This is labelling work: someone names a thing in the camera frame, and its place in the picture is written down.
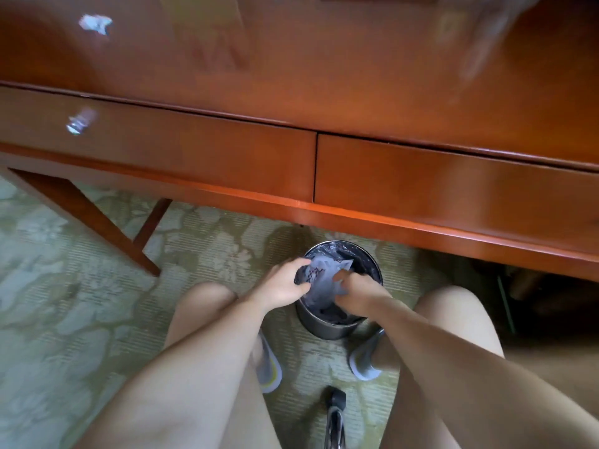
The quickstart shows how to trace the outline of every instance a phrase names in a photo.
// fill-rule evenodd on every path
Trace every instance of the left hand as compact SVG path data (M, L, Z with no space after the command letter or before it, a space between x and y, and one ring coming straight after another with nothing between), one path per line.
M245 295L248 301L257 302L264 313L291 304L310 290L308 282L296 285L295 274L302 266L310 264L309 258L296 258L273 266Z

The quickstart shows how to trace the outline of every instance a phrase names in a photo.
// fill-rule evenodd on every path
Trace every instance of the right hand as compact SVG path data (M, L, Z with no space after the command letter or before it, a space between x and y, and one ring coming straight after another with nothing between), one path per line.
M333 276L333 281L340 281L341 286L348 292L335 296L335 304L353 315L368 317L374 302L393 299L385 287L366 274L342 269Z

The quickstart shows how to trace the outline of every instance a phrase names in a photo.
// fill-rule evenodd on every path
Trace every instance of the bare leg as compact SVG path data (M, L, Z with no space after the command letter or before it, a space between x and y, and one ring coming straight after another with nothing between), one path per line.
M415 311L432 324L503 357L495 328L478 298L461 287L440 288L422 296ZM385 335L372 354L377 369L399 370L400 358ZM429 401L424 397L412 373L401 367L400 381L382 449L459 448Z
M226 286L213 282L190 288L177 304L168 328L165 348L219 318L224 309L235 300L235 293ZM261 357L261 348L262 344L257 340L239 385L235 405L221 442L222 449L281 448L256 377L255 366ZM201 435L198 435L198 444L200 442Z

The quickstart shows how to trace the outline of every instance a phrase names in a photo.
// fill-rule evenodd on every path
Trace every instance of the drawer front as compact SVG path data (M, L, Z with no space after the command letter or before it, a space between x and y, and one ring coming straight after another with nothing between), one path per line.
M599 174L319 135L323 205L599 253Z
M67 125L78 115L89 125L74 135ZM316 134L305 130L3 87L0 142L216 186L313 196Z

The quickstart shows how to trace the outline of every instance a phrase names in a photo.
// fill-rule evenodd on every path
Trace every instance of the metal trash can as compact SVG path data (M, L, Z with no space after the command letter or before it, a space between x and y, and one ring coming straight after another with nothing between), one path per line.
M383 276L380 273L380 269L378 268L378 264L374 261L374 258L353 242L342 241L340 239L321 242L308 250L304 257L314 258L319 254L330 255L330 252L334 252L343 260L352 259L352 269L355 272L368 274L379 284L383 284ZM358 324L366 319L365 317L355 316L355 318L348 324L330 323L312 313L310 309L305 306L303 297L296 301L295 308L297 309L298 317L304 327L316 337L325 340L337 340L347 337L357 328Z

